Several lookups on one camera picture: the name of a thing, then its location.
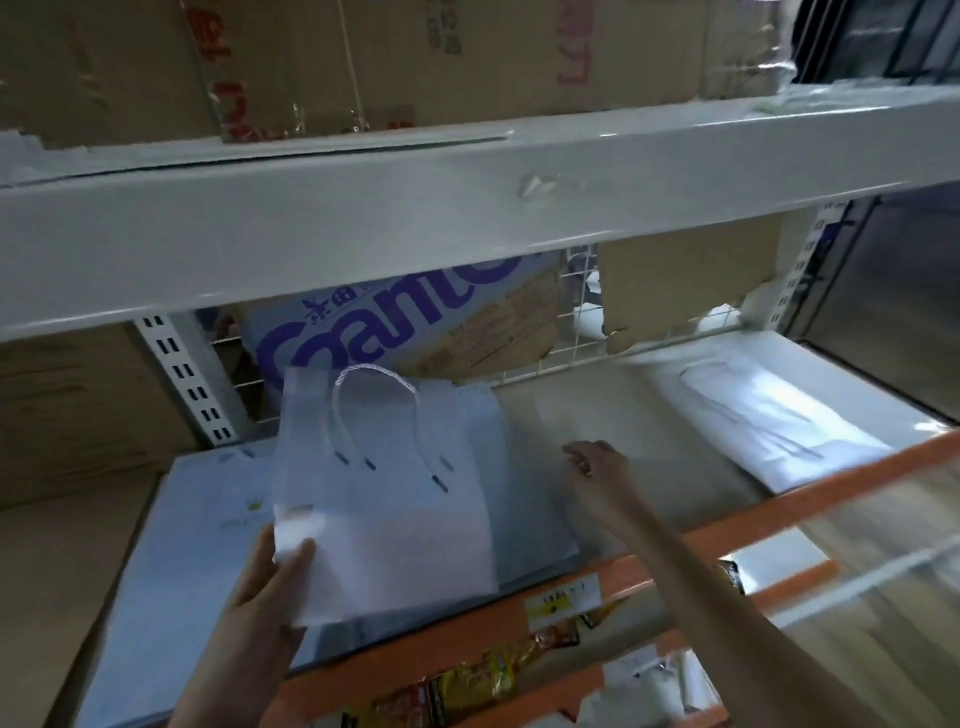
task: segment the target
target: snack package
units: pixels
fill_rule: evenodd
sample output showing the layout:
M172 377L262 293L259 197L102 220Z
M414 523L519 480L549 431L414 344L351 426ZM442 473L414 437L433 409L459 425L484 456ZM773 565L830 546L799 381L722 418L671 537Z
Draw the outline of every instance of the snack package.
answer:
M575 647L578 644L580 633L577 631L577 618L571 617L512 644L504 650L504 654L513 666L514 674L517 674L551 649Z
M552 624L534 635L534 640L544 652L551 649L576 647L580 644L580 633L577 631L577 618L572 617Z
M491 652L475 665L458 665L430 681L434 718L449 726L509 697L516 687L509 655Z
M430 686L408 685L374 700L365 711L344 713L341 728L439 728L431 711Z
M623 600L612 601L609 604L604 604L601 607L596 609L591 609L589 612L584 612L580 615L580 621L587 626L588 629L596 629L609 617L623 603Z
M729 559L717 559L716 564L717 569L719 569L733 585L733 588L740 592L742 595L746 595L746 590L743 588L743 580L740 578L740 567L736 564L735 561Z

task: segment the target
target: shelf label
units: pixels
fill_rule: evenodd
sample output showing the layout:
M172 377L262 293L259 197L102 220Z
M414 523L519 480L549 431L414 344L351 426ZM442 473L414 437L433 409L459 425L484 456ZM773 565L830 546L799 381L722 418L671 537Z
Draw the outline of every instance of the shelf label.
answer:
M602 603L600 576L595 571L549 592L531 596L524 600L523 606L530 631L539 632L558 621L596 609Z

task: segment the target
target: left hand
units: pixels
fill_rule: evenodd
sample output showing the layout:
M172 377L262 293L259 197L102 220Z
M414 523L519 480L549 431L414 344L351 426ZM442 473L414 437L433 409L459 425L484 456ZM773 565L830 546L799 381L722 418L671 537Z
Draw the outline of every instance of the left hand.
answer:
M274 528L253 553L183 689L169 728L255 728L279 690L300 643L291 622L300 606L312 541L282 567L274 563Z

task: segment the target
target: orange shelf beam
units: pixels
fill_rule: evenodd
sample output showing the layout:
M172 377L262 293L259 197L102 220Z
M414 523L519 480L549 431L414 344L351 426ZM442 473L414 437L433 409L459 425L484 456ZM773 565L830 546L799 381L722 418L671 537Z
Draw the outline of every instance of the orange shelf beam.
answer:
M960 431L954 430L876 463L772 497L684 534L684 538L701 558L713 561L956 457L960 457ZM632 594L651 581L646 567L633 555L597 564L296 675L281 686L272 711L301 721L315 720L344 706L366 705L425 676L475 661L498 645L529 634L525 599L595 572L604 601Z
M767 612L824 586L839 574L840 567L837 566L835 561L825 561L811 569L794 574L768 589L750 595L750 599L758 610ZM674 652L690 647L686 637L679 629L664 632L654 641L654 644L657 646L657 652L661 657L667 657ZM471 716L460 723L458 728L521 728L521 726L532 723L538 718L560 711L566 711L569 715L576 716L583 699L604 687L603 667L601 665L591 665L576 672L571 672L543 688L519 695L510 702L494 706L476 716ZM696 722L697 720L714 719L720 715L720 713L715 713L713 709L710 709L691 715L676 725L683 726L683 728L687 728L687 726L719 725L727 719L725 710L722 714L724 717L718 719L715 723Z

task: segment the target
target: white steel shelf beam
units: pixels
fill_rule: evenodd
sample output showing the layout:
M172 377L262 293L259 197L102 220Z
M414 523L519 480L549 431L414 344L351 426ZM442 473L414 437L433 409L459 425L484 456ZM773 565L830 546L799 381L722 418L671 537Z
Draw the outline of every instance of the white steel shelf beam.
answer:
M957 130L909 88L40 160L0 190L0 340L948 182Z

